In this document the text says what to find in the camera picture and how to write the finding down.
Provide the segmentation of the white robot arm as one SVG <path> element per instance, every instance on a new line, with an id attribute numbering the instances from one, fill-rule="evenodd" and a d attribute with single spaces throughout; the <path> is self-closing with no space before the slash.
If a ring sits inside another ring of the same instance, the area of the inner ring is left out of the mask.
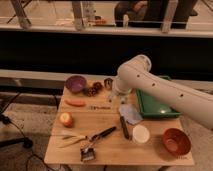
<path id="1" fill-rule="evenodd" d="M 121 64 L 108 99 L 139 89 L 213 130 L 213 95 L 155 76 L 150 73 L 151 67 L 151 60 L 143 54 Z"/>

